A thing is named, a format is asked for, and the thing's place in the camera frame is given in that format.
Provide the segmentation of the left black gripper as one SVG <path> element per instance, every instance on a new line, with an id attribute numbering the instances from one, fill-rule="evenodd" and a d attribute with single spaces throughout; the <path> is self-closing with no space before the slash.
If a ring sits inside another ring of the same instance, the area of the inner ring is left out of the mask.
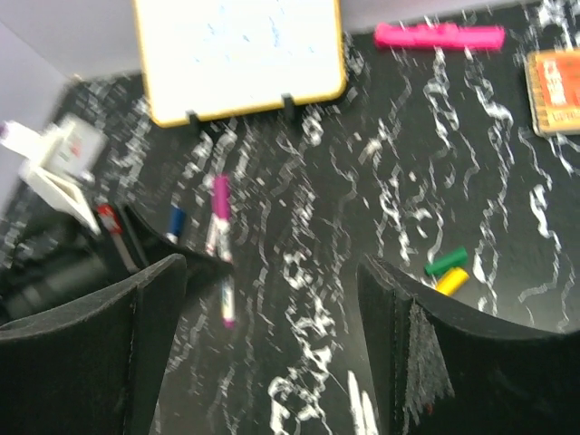
<path id="1" fill-rule="evenodd" d="M 131 259 L 143 268 L 170 255 L 182 255 L 188 276 L 227 276 L 229 263 L 171 242 L 150 225 L 133 204 L 120 205 L 122 238 Z M 97 214 L 99 235 L 74 217 L 54 212 L 36 219 L 24 231 L 24 241 L 60 230 L 61 244 L 42 257 L 16 259 L 1 272 L 1 323 L 8 324 L 53 309 L 122 280 L 130 273 Z"/>

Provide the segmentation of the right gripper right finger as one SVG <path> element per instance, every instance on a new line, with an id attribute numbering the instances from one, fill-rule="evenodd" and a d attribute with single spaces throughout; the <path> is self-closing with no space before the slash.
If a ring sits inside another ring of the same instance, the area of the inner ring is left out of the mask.
<path id="1" fill-rule="evenodd" d="M 576 434 L 579 335 L 481 313 L 367 256 L 358 300 L 383 434 Z"/>

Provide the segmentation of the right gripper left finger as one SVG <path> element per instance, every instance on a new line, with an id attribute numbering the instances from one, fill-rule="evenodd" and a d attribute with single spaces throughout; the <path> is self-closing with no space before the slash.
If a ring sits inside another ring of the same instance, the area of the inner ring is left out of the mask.
<path id="1" fill-rule="evenodd" d="M 186 260 L 1 329 L 4 434 L 146 434 L 186 293 Z"/>

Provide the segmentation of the white pen blue tip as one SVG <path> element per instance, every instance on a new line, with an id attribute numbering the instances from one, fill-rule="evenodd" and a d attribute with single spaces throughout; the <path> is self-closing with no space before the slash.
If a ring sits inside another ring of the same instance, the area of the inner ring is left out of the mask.
<path id="1" fill-rule="evenodd" d="M 171 206 L 166 238 L 173 244 L 177 244 L 179 242 L 179 238 L 184 227 L 185 217 L 186 213 L 182 208 L 175 205 Z"/>

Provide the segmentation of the white pen red tip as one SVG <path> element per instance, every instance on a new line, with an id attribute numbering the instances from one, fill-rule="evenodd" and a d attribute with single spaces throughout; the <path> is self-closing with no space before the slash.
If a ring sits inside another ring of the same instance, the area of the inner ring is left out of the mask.
<path id="1" fill-rule="evenodd" d="M 125 265 L 125 267 L 127 268 L 127 270 L 130 273 L 138 272 L 139 269 L 137 265 L 134 263 L 129 250 L 121 237 L 122 234 L 121 224 L 117 219 L 117 215 L 115 214 L 112 206 L 108 204 L 100 205 L 97 207 L 97 212 L 103 226 L 109 231 L 112 242 L 116 246 L 120 254 L 121 260 Z"/>

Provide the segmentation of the white pen pink tip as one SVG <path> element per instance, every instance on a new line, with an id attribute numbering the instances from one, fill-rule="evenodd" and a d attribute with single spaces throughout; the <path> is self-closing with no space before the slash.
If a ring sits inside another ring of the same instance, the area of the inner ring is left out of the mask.
<path id="1" fill-rule="evenodd" d="M 225 221 L 217 218 L 213 210 L 206 239 L 206 252 L 211 256 L 217 255 L 226 263 L 233 263 L 230 249 L 230 219 Z M 236 309 L 235 285 L 232 275 L 226 277 L 221 284 L 221 314 L 224 326 L 233 328 L 236 322 Z"/>

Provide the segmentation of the green pen cap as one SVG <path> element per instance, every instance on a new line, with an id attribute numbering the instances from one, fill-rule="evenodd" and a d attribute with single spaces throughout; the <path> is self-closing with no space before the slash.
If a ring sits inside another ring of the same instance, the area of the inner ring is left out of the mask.
<path id="1" fill-rule="evenodd" d="M 464 266 L 468 261 L 468 252 L 465 247 L 459 247 L 439 259 L 428 263 L 424 267 L 427 276 L 442 276 L 451 268 Z"/>

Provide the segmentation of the pink pen cap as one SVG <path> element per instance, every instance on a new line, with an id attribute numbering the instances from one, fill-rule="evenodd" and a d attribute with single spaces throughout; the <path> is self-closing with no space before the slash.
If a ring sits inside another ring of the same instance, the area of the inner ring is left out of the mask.
<path id="1" fill-rule="evenodd" d="M 229 221 L 229 178 L 226 175 L 214 177 L 212 210 L 217 218 Z"/>

